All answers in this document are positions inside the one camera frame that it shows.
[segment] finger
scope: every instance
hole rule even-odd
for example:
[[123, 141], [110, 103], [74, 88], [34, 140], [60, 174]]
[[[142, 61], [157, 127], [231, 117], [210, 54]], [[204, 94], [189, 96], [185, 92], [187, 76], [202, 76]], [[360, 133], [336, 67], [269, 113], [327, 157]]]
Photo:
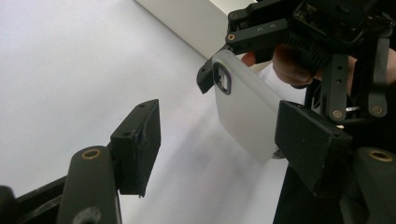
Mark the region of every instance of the finger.
[[296, 79], [294, 77], [289, 76], [289, 74], [283, 73], [282, 70], [279, 70], [274, 64], [273, 64], [274, 71], [276, 73], [276, 76], [283, 82], [288, 83], [293, 86], [303, 86], [310, 84], [312, 82], [312, 78], [308, 79], [307, 81], [302, 82], [299, 79]]
[[256, 63], [256, 57], [254, 56], [253, 52], [248, 52], [242, 57], [241, 61], [246, 66], [250, 67]]
[[276, 75], [292, 85], [306, 85], [312, 82], [312, 74], [297, 62], [299, 52], [285, 45], [276, 46], [273, 65]]

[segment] black metal bracket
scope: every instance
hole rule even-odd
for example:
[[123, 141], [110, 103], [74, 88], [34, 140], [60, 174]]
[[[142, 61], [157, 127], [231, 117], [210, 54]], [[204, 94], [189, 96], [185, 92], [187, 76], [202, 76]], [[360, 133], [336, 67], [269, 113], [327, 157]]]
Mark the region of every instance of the black metal bracket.
[[121, 223], [119, 195], [144, 196], [161, 145], [159, 101], [138, 105], [107, 147], [77, 152], [68, 175], [15, 199], [0, 187], [0, 223]]

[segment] white plastic card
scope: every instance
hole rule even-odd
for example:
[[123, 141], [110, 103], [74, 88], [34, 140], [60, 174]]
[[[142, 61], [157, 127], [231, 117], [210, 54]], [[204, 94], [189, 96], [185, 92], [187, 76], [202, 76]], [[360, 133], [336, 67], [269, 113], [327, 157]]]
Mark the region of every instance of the white plastic card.
[[280, 97], [228, 50], [212, 59], [219, 121], [233, 139], [259, 162], [276, 149]]

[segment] white tabletop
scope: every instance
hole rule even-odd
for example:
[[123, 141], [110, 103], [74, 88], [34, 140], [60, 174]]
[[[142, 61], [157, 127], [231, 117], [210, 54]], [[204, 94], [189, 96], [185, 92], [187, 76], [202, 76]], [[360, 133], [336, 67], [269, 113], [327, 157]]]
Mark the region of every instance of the white tabletop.
[[133, 0], [1, 1], [0, 185], [66, 175], [159, 99], [162, 146], [146, 197], [120, 196], [123, 223], [272, 223], [287, 162], [257, 163], [221, 128], [204, 62]]

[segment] screw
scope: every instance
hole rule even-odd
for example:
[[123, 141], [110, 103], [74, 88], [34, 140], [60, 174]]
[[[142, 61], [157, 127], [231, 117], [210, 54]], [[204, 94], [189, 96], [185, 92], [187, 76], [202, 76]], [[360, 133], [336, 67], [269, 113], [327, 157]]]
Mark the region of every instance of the screw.
[[373, 106], [373, 112], [375, 112], [376, 114], [382, 114], [382, 107], [379, 105]]
[[343, 117], [343, 112], [341, 112], [341, 111], [339, 111], [339, 110], [334, 110], [334, 111], [332, 112], [332, 116], [335, 117], [335, 118], [337, 118], [337, 119], [339, 119], [339, 118]]

